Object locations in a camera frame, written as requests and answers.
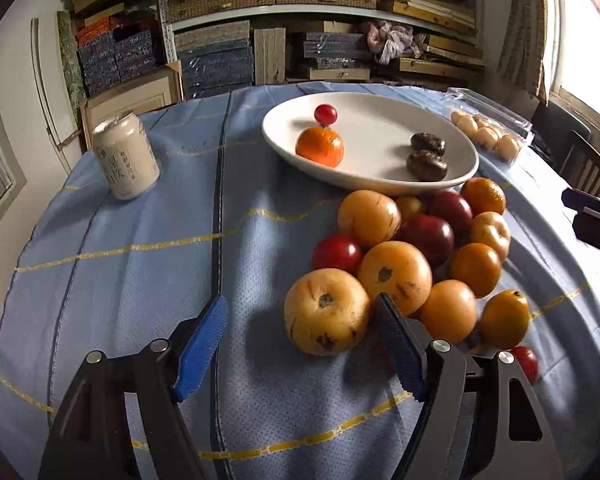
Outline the orange round fruit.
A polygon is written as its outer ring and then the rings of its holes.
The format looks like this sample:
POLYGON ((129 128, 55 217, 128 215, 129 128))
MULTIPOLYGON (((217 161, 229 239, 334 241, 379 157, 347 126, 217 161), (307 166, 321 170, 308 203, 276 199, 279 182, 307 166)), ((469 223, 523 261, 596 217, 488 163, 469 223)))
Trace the orange round fruit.
POLYGON ((389 240, 370 248, 358 268, 358 280, 370 299, 385 292, 403 316, 416 312, 432 287, 428 261, 415 246, 389 240))

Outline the orange tangerine with stem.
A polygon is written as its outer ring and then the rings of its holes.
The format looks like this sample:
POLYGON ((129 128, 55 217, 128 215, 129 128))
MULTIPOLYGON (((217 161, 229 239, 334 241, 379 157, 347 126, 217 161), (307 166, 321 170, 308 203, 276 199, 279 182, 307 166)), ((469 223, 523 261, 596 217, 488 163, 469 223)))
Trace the orange tangerine with stem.
POLYGON ((344 156, 342 137, 331 128, 306 128, 298 137, 296 154, 319 165, 336 168, 344 156))

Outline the beige drink can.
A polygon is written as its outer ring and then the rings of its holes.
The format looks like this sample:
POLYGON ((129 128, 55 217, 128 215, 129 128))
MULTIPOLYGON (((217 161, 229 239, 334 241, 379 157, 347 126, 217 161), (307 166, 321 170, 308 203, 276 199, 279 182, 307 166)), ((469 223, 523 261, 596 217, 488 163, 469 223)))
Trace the beige drink can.
POLYGON ((144 125, 133 112, 101 122, 93 132, 93 152, 118 200, 143 194, 160 177, 144 125))

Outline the cardboard framed panel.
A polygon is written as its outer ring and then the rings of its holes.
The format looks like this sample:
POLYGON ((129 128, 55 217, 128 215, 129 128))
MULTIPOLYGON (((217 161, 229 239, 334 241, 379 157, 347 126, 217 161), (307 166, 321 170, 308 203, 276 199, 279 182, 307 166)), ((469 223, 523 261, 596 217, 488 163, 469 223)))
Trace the cardboard framed panel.
POLYGON ((93 146, 95 128, 104 120, 129 112, 140 116, 183 100, 182 64, 175 61, 83 101, 80 113, 87 151, 93 146))

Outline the dark red plum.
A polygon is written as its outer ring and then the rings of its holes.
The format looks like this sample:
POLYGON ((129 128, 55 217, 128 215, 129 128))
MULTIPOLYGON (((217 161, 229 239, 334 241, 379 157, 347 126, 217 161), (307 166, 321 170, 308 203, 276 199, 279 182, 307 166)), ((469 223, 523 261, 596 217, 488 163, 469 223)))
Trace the dark red plum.
POLYGON ((429 214, 414 214, 408 218, 396 233, 396 239, 416 247, 433 269, 446 263, 455 245, 449 223, 429 214))
POLYGON ((474 214, 468 201, 459 192, 441 190, 426 198, 426 211, 430 216, 449 223, 454 232, 465 232, 471 227, 474 214))

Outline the small red tomato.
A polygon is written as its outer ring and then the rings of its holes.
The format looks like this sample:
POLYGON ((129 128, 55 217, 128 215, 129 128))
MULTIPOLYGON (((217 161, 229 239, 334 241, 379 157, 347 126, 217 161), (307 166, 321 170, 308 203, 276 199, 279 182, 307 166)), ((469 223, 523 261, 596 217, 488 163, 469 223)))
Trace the small red tomato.
POLYGON ((333 235, 315 246, 311 264, 313 270, 333 268, 355 275, 363 258, 364 252, 353 238, 333 235))

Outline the white oval plate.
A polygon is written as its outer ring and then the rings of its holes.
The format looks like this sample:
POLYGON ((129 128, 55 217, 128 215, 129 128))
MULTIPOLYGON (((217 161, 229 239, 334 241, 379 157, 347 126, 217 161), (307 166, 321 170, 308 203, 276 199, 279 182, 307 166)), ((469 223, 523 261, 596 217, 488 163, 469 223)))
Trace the white oval plate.
POLYGON ((262 119, 265 142, 288 164, 308 176, 346 190, 373 190, 389 196, 422 194, 454 188, 473 177, 479 156, 471 140, 452 122, 405 101, 369 93, 325 92, 278 104, 262 119), (315 124, 321 104, 336 108, 336 133, 343 140, 343 160, 328 168, 296 153, 303 130, 315 124), (432 133, 446 143, 448 173, 437 182, 419 181, 407 171, 411 137, 432 133))

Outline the blue checked tablecloth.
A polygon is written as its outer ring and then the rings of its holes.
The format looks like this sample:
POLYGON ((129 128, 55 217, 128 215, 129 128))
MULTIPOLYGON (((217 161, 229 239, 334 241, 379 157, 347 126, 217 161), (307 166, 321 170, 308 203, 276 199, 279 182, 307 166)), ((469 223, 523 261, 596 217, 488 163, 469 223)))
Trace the blue checked tablecloth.
MULTIPOLYGON (((161 174, 113 198, 85 155, 23 249, 0 326, 0 447, 33 479, 54 414, 84 356, 126 356, 172 333, 215 295, 230 319, 182 414, 204 468, 221 479, 387 479, 419 404, 374 335, 314 358, 285 334, 288 288, 335 232, 343 192, 266 144, 264 115, 324 84, 250 87, 143 118, 161 174)), ((532 151, 480 174, 507 198, 513 247, 501 288, 523 292, 534 390, 565 474, 600 452, 600 251, 574 236, 565 182, 532 151)))

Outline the dark wooden chair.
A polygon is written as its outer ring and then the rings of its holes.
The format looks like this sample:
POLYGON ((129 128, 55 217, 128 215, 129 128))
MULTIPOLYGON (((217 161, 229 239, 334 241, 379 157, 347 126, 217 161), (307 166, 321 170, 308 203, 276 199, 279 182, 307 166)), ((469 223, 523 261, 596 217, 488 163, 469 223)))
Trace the dark wooden chair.
POLYGON ((562 166, 565 180, 573 188, 600 198, 600 152, 577 131, 569 133, 569 141, 562 166))

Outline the clear plastic fruit box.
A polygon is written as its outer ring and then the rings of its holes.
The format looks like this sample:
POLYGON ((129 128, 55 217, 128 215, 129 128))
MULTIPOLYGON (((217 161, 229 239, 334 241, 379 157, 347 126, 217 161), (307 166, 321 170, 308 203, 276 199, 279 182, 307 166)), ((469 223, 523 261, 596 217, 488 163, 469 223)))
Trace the clear plastic fruit box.
POLYGON ((449 88, 442 104, 456 128, 505 165, 512 166, 533 140, 531 122, 478 92, 449 88))

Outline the white metal shelf unit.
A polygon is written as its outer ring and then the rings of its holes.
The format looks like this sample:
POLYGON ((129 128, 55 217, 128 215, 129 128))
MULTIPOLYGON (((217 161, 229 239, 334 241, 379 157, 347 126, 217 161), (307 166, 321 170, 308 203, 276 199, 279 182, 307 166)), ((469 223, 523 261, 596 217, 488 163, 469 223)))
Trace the white metal shelf unit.
POLYGON ((470 84, 484 71, 480 0, 64 0, 71 89, 97 96, 180 61, 186 98, 304 80, 470 84), (426 34, 420 58, 378 64, 363 25, 426 34))

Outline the pink plastic bag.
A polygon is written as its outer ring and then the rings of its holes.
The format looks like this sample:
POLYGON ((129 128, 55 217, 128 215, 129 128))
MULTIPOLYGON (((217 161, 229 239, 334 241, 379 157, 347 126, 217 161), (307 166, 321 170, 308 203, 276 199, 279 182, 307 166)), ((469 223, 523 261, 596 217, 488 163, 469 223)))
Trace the pink plastic bag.
POLYGON ((426 34, 411 26, 389 21, 366 22, 363 25, 368 50, 380 65, 389 65, 395 58, 420 58, 424 53, 426 34))

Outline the large yellow pear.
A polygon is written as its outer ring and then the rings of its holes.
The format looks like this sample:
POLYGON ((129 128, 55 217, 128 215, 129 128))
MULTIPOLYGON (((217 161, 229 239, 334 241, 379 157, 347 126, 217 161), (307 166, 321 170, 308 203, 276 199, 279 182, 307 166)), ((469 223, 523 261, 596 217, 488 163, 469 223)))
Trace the large yellow pear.
POLYGON ((312 356, 336 356, 364 338, 370 297, 346 271, 326 268, 299 278, 288 290, 284 322, 291 342, 312 356))

